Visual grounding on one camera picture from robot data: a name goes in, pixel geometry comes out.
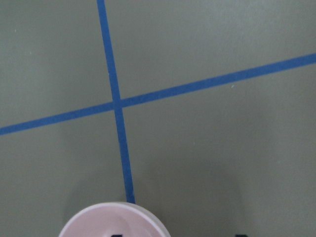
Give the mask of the pink bowl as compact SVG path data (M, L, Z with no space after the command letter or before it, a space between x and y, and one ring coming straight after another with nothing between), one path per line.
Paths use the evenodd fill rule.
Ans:
M150 211L128 202L89 206L74 215L60 237L169 237L164 224Z

